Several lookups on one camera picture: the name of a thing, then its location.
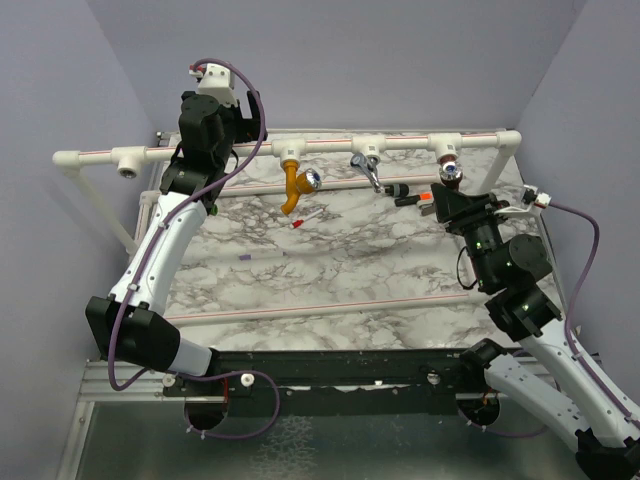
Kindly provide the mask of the brown water faucet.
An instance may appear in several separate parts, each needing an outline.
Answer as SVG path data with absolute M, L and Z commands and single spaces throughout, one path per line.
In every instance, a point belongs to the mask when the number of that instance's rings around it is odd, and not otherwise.
M 458 191 L 464 174 L 457 157 L 445 155 L 438 160 L 438 163 L 441 183 L 451 190 Z

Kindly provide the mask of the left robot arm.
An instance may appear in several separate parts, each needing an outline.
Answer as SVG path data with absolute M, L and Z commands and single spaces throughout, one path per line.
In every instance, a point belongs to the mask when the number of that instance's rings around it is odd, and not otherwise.
M 235 144 L 251 144 L 255 155 L 267 136 L 259 94 L 248 92 L 247 97 L 250 118 L 211 95 L 183 94 L 181 140 L 162 176 L 156 214 L 121 279 L 107 297 L 92 297 L 85 309 L 108 363 L 121 360 L 183 374 L 202 395 L 220 385 L 221 371 L 213 364 L 217 353 L 186 340 L 163 313 L 186 248 L 226 182 Z

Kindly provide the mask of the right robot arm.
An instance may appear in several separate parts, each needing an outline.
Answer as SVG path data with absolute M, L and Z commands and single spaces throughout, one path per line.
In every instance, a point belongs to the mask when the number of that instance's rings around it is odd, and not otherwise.
M 490 297 L 491 320 L 559 385 L 525 373 L 514 355 L 490 340 L 465 351 L 461 383 L 507 395 L 564 441 L 588 478 L 637 478 L 638 404 L 606 375 L 573 333 L 569 315 L 539 288 L 552 272 L 542 239 L 520 234 L 504 240 L 499 230 L 509 217 L 553 206 L 550 195 L 527 186 L 516 207 L 492 193 L 465 195 L 442 184 L 431 192 L 437 221 L 465 242 L 474 286 Z

